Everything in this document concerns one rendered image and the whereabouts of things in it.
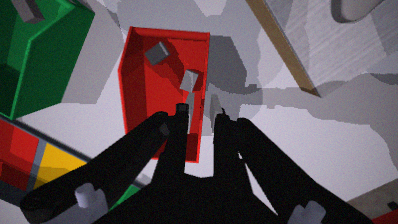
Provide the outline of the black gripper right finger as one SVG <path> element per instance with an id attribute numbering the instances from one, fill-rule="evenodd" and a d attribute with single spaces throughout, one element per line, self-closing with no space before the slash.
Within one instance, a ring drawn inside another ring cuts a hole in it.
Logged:
<path id="1" fill-rule="evenodd" d="M 211 94 L 210 123 L 221 224 L 266 224 L 246 165 L 287 224 L 374 224 L 315 182 L 249 119 L 230 120 L 216 94 Z"/>

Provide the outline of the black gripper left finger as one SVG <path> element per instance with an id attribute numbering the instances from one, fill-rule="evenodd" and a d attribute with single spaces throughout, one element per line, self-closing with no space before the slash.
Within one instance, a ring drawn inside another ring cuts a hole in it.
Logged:
<path id="1" fill-rule="evenodd" d="M 176 104 L 175 115 L 154 113 L 88 163 L 29 192 L 20 202 L 28 223 L 92 224 L 117 203 L 167 140 L 135 224 L 179 224 L 194 96 L 189 92 L 185 103 Z"/>

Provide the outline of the dark grey shelf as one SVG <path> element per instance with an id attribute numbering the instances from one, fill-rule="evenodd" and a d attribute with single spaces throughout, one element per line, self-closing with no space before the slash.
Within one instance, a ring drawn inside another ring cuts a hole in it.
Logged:
<path id="1" fill-rule="evenodd" d="M 20 207 L 20 202 L 30 191 L 90 160 L 23 123 L 0 114 L 1 200 Z M 142 187 L 144 185 L 134 181 L 112 208 Z"/>

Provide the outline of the green bin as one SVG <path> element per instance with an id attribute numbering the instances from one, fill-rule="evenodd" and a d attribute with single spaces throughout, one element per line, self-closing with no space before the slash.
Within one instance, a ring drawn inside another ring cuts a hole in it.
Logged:
<path id="1" fill-rule="evenodd" d="M 10 120 L 61 103 L 94 19 L 77 0 L 35 2 L 45 20 L 31 24 L 0 0 L 0 114 Z"/>

